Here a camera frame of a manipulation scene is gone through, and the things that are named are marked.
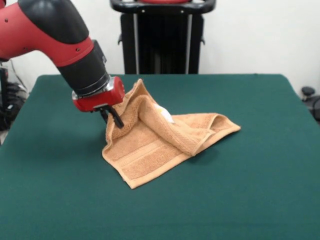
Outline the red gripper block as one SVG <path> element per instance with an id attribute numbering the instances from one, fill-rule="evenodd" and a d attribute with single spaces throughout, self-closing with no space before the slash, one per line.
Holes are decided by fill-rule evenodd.
<path id="1" fill-rule="evenodd" d="M 89 96 L 78 96 L 72 91 L 73 104 L 81 112 L 95 112 L 104 106 L 109 106 L 109 113 L 113 116 L 114 123 L 119 129 L 124 127 L 124 123 L 112 106 L 121 103 L 124 96 L 125 88 L 119 76 L 111 77 L 105 87 Z M 108 111 L 100 109 L 99 112 L 104 122 L 107 123 Z"/>

